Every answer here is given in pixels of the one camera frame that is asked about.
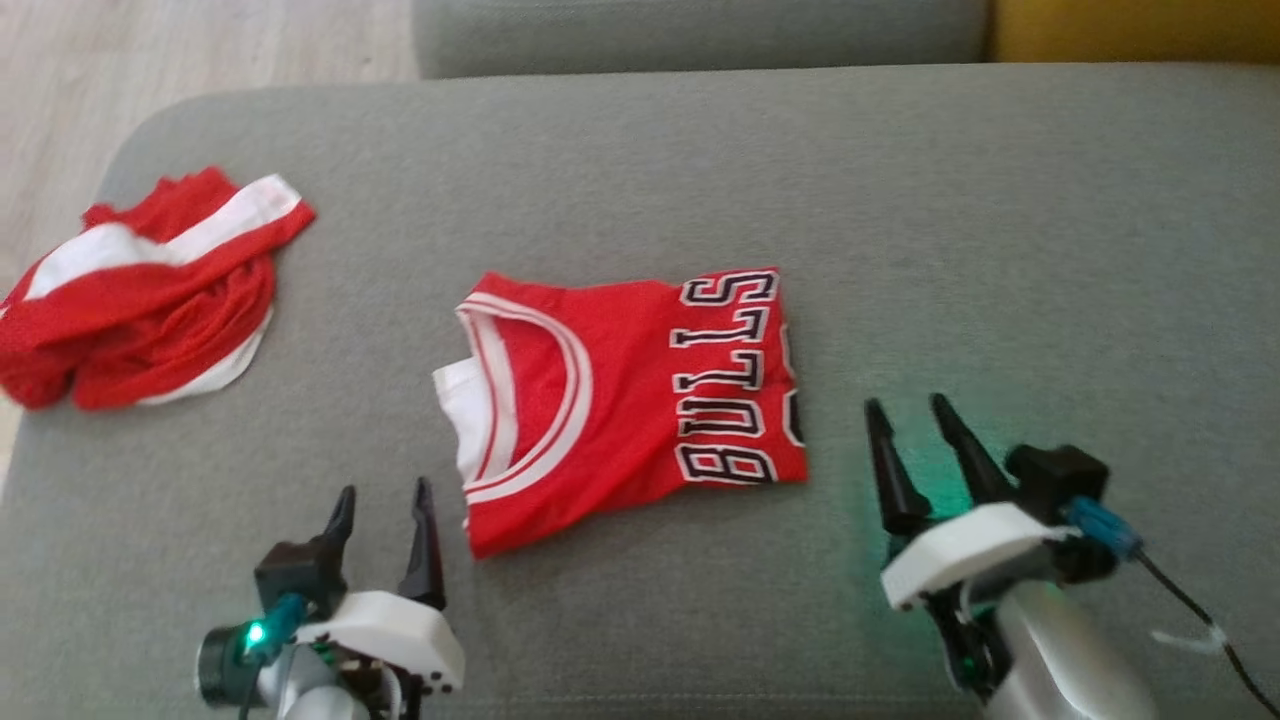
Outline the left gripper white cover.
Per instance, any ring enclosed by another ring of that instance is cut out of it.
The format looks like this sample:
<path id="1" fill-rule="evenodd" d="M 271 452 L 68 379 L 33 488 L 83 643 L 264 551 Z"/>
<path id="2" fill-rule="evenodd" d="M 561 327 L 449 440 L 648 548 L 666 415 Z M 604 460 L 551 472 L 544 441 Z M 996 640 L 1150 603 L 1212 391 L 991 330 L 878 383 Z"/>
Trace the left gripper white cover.
<path id="1" fill-rule="evenodd" d="M 347 592 L 346 546 L 357 491 L 340 489 L 320 543 L 326 585 Z M 289 593 L 261 618 L 216 626 L 202 639 L 195 687 L 211 708 L 241 719 L 417 719 L 421 701 L 461 689 L 465 652 L 443 612 L 445 578 L 433 488 L 420 477 L 410 506 L 410 560 L 390 592 L 347 594 L 335 612 L 314 619 L 310 602 Z"/>

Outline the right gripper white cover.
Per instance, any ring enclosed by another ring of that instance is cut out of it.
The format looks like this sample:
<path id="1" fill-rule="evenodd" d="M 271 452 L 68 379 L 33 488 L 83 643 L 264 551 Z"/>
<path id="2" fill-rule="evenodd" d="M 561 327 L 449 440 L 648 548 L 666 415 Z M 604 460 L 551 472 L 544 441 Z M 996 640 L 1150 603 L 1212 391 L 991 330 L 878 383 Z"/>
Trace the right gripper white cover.
<path id="1" fill-rule="evenodd" d="M 1014 486 L 950 400 L 932 393 L 931 411 L 982 506 L 923 532 L 932 503 L 910 478 L 879 400 L 864 402 L 882 527 L 902 538 L 923 532 L 881 574 L 890 606 L 931 615 L 952 683 L 977 698 L 1116 697 L 1117 653 L 1065 593 L 1055 565 L 1089 548 L 1088 537 L 1007 502 Z"/>

